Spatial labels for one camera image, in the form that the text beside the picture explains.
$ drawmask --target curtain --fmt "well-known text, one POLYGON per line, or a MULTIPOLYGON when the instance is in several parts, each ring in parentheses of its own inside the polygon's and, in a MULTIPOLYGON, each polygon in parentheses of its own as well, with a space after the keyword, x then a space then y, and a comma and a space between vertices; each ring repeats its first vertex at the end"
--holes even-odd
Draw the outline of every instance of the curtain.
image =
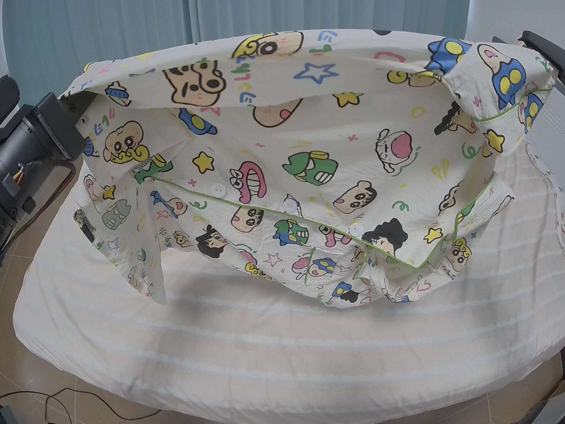
POLYGON ((404 30, 463 38, 469 0, 189 0, 195 42, 316 28, 404 30))
POLYGON ((20 103, 32 105, 89 62, 192 42, 188 0, 4 0, 3 25, 20 103))

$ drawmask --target white button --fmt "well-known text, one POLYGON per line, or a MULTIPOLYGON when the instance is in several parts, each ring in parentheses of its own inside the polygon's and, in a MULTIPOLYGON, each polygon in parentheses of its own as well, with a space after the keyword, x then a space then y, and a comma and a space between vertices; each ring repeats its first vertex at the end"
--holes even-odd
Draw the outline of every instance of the white button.
POLYGON ((361 226, 359 223, 353 223, 349 227, 349 234, 351 234, 353 237, 360 238, 363 235, 363 233, 364 233, 363 226, 361 226))
POLYGON ((222 183, 218 182, 212 186, 212 196, 223 198, 226 193, 228 193, 228 189, 222 183))
POLYGON ((282 203, 282 209, 287 214, 294 214, 298 209, 298 204, 296 204, 296 200, 287 199, 282 203))

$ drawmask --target cartoon boy with black hair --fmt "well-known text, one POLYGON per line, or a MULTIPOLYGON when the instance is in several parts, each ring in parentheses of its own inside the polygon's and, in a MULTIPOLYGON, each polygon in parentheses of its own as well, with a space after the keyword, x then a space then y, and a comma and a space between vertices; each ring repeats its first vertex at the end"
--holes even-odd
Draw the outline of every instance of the cartoon boy with black hair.
POLYGON ((408 234, 402 229, 401 223, 393 218, 390 222, 377 225, 373 231, 367 231, 361 238, 394 256, 408 239, 408 234))
POLYGON ((196 237, 198 251, 214 259, 220 257, 227 244, 227 239, 223 238, 211 225, 206 227, 206 233, 196 237))

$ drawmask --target tile floor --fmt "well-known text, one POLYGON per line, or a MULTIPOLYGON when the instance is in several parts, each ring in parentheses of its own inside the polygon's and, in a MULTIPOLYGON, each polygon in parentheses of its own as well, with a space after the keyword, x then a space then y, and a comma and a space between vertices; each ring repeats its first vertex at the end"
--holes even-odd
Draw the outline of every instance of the tile floor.
MULTIPOLYGON (((45 202, 65 174, 65 171, 56 171, 52 174, 39 195, 39 205, 45 202)), ((14 334, 12 312, 24 274, 66 194, 60 196, 34 223, 33 229, 26 231, 11 247, 9 255, 4 260, 4 267, 0 270, 0 395, 19 390, 53 393, 64 387, 71 387, 95 392, 125 418, 150 414, 154 410, 114 396, 83 382, 74 375, 58 370, 29 352, 14 334)), ((562 373, 561 358, 557 354, 521 382, 512 383, 501 390, 460 404, 412 417, 390 420, 387 421, 387 424, 510 424, 521 419, 534 403, 552 392, 561 379, 562 373)), ((71 424, 124 422, 114 416, 95 397, 66 391, 58 398, 67 407, 71 415, 71 424)), ((44 397, 36 394, 22 393, 2 399, 0 404, 10 404, 13 408, 23 410, 35 418, 43 419, 44 400, 44 397)), ((55 401, 50 401, 47 417, 49 422, 68 423, 66 412, 55 401)), ((147 424, 210 423, 208 420, 175 412, 160 412, 139 422, 147 424)))

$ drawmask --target bed sheet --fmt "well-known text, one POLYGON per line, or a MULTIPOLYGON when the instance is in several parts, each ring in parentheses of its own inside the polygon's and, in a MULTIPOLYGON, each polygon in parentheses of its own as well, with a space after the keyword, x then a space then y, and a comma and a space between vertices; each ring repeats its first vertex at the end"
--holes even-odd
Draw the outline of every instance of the bed sheet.
POLYGON ((174 250, 168 304, 145 300, 72 220, 78 183, 26 273, 16 335, 126 399, 225 423, 374 424, 477 397, 565 343, 554 188, 524 146, 496 171, 516 199, 464 275, 418 302, 347 310, 174 250))

